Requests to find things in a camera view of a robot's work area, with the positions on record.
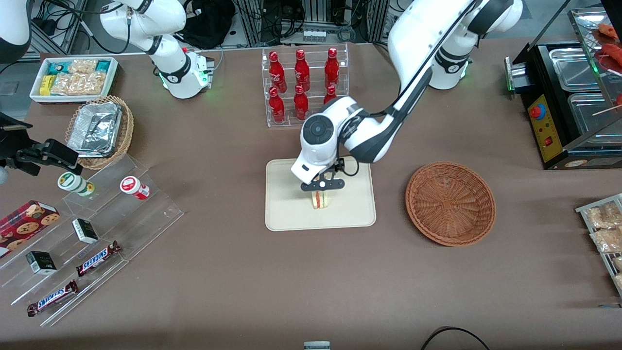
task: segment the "wicker basket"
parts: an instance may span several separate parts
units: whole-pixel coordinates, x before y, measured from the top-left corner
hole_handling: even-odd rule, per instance
[[[471,169],[450,162],[425,165],[412,175],[406,209],[421,233],[451,247],[479,242],[493,228],[496,216],[486,182]]]
[[[119,127],[119,135],[116,140],[116,150],[112,156],[108,158],[78,158],[78,164],[92,170],[99,170],[112,162],[115,158],[124,155],[128,151],[129,144],[132,141],[132,132],[134,131],[134,117],[132,116],[132,111],[129,110],[128,105],[123,102],[122,99],[116,96],[106,96],[89,101],[87,105],[104,102],[115,102],[120,105],[121,108],[123,108],[123,115],[121,116],[121,126]],[[69,136],[72,134],[73,124],[78,115],[78,111],[73,114],[73,118],[69,122],[69,127],[67,128],[67,132],[65,132],[65,143],[69,142]]]

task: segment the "yellow control panel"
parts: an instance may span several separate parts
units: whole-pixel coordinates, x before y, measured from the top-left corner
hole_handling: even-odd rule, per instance
[[[553,118],[549,113],[549,106],[544,95],[540,96],[527,109],[531,125],[534,127],[538,148],[545,162],[550,161],[563,150],[562,143],[559,141]]]

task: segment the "snickers bar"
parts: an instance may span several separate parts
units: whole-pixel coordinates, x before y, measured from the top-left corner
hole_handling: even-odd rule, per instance
[[[58,302],[62,298],[72,293],[78,293],[78,285],[75,280],[69,282],[68,285],[48,295],[45,299],[39,300],[38,303],[28,305],[28,317],[33,317],[43,311],[46,307]]]
[[[119,244],[117,244],[116,241],[114,241],[112,244],[108,245],[102,251],[95,254],[94,257],[88,259],[82,265],[76,267],[76,270],[78,270],[78,276],[79,277],[84,276],[88,270],[96,268],[101,263],[103,263],[106,259],[112,257],[113,254],[115,254],[116,252],[120,250],[121,250],[121,247],[119,246]]]

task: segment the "green and white container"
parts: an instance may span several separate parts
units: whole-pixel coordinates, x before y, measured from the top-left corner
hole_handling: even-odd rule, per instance
[[[92,182],[84,180],[81,176],[66,172],[58,178],[58,186],[65,191],[77,193],[79,196],[86,197],[95,191]]]

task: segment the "small black box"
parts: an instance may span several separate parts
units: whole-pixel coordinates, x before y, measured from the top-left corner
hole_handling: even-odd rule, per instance
[[[72,224],[79,240],[88,244],[97,243],[99,237],[97,237],[97,234],[95,233],[95,230],[90,222],[85,219],[75,219]]]
[[[28,264],[34,273],[51,275],[56,272],[56,266],[49,253],[33,250],[26,254],[26,260],[28,260]]]

